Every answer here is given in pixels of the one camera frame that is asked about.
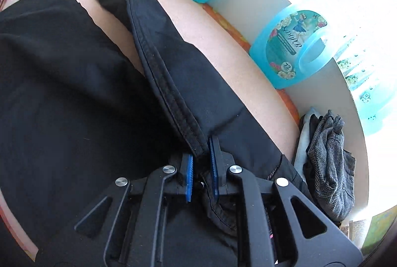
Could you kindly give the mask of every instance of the white rose illustration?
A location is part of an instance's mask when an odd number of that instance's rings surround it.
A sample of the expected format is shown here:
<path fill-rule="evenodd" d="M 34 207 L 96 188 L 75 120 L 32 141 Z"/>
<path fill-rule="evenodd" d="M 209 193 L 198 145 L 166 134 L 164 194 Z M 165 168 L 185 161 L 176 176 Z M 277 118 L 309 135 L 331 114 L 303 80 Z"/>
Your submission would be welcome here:
<path fill-rule="evenodd" d="M 291 80 L 291 79 L 293 79 L 295 77 L 295 72 L 289 72 L 288 74 L 287 74 L 287 80 Z"/>
<path fill-rule="evenodd" d="M 281 26 L 285 27 L 288 26 L 290 23 L 291 23 L 291 16 L 287 16 L 281 21 Z"/>
<path fill-rule="evenodd" d="M 287 73 L 285 73 L 285 72 L 283 72 L 283 71 L 280 71 L 280 72 L 278 73 L 278 76 L 279 76 L 279 77 L 282 77 L 282 78 L 287 78 Z"/>

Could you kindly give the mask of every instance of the black pants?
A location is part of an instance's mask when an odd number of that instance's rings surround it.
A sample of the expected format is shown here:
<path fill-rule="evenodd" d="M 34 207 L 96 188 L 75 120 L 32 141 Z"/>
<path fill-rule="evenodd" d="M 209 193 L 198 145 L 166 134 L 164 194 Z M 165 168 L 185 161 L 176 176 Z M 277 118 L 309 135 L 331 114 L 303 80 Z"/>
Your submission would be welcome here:
<path fill-rule="evenodd" d="M 0 13 L 0 188 L 39 248 L 116 178 L 147 176 L 175 151 L 191 152 L 205 175 L 211 135 L 237 164 L 310 197 L 157 0 L 99 2 L 132 32 L 146 78 L 76 0 L 21 0 Z M 174 207 L 165 265 L 233 266 L 234 232 L 207 193 Z"/>

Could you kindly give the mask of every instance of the houndstooth fabric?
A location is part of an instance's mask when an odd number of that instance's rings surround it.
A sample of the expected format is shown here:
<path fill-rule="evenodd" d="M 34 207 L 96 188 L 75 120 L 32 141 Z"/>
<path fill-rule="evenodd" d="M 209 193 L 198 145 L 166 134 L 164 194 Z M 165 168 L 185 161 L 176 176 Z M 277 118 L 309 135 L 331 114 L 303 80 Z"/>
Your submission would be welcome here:
<path fill-rule="evenodd" d="M 315 171 L 315 194 L 319 205 L 333 221 L 343 221 L 354 206 L 356 159 L 343 149 L 340 116 L 331 110 L 321 119 L 307 152 Z"/>

